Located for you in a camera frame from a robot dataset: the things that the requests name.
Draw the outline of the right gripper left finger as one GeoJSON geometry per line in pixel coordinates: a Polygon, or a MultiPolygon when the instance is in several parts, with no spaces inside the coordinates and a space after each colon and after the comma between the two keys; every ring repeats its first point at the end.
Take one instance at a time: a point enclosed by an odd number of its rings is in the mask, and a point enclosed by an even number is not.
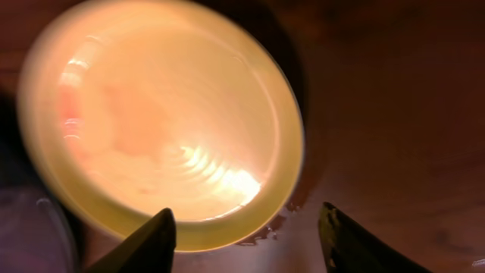
{"type": "Polygon", "coordinates": [[[133,232],[119,246],[87,268],[88,273],[171,273],[176,222],[169,208],[133,232]]]}

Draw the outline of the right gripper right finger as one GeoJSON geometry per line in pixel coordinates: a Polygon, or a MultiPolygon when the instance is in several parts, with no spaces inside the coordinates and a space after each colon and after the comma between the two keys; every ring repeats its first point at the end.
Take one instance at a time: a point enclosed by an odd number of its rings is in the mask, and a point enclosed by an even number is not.
{"type": "Polygon", "coordinates": [[[326,269],[331,273],[430,273],[397,252],[329,202],[324,202],[318,232],[326,269]]]}

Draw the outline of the yellow plate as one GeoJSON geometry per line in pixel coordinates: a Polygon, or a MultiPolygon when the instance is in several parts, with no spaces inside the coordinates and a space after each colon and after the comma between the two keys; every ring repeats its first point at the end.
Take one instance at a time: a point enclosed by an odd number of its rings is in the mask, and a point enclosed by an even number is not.
{"type": "Polygon", "coordinates": [[[88,1],[29,51],[17,110],[46,186],[121,238],[162,209],[182,253],[270,222],[302,169],[292,87],[247,30],[195,2],[88,1]]]}

